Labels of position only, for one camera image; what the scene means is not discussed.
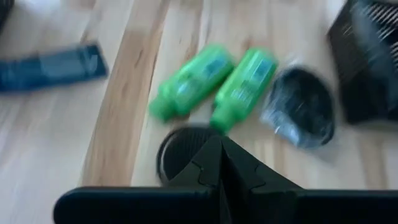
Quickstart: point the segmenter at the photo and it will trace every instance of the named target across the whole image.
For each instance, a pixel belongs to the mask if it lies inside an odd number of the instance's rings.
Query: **light wood floor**
[[[13,58],[98,40],[109,80],[0,96],[0,223],[52,222],[52,207],[79,185],[158,185],[165,135],[206,123],[211,98],[164,125],[146,113],[157,87],[198,49],[251,46],[317,70],[336,91],[325,33],[343,0],[20,0],[0,36]],[[296,149],[259,123],[261,104],[230,137],[306,188],[398,189],[397,133],[339,122],[321,149]]]

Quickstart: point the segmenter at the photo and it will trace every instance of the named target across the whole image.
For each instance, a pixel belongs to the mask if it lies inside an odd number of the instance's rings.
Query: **black object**
[[[328,38],[347,122],[398,121],[398,4],[349,0]]]
[[[397,209],[397,191],[302,189],[215,136],[166,187],[78,188],[53,215],[56,224],[396,223]]]
[[[166,184],[173,179],[189,164],[207,140],[220,134],[210,127],[190,126],[178,128],[167,135],[156,158],[156,171],[162,183]]]
[[[0,60],[0,92],[26,91],[102,78],[108,68],[96,44],[47,55]]]
[[[3,28],[13,6],[14,0],[2,0],[0,2],[0,31]]]
[[[335,132],[330,92],[300,67],[284,70],[275,79],[261,119],[298,147],[322,146]]]

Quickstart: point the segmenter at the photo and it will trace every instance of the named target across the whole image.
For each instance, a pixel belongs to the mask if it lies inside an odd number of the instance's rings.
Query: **plastic bag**
[[[272,84],[261,121],[297,147],[322,146],[335,131],[333,100],[316,76],[293,67]]]

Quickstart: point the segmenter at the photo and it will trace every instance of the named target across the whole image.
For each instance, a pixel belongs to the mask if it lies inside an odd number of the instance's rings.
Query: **black pouch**
[[[320,147],[335,132],[333,100],[328,88],[309,70],[285,69],[272,84],[261,121],[294,146]]]
[[[328,38],[347,122],[398,120],[398,4],[349,0]]]

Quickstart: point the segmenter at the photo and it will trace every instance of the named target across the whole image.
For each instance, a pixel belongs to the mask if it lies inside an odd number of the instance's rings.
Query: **green plastic bottle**
[[[249,49],[216,95],[211,126],[227,133],[236,122],[246,119],[276,68],[272,54]]]
[[[149,113],[162,121],[189,114],[233,68],[233,58],[224,47],[205,47],[160,85],[157,97],[149,104]]]

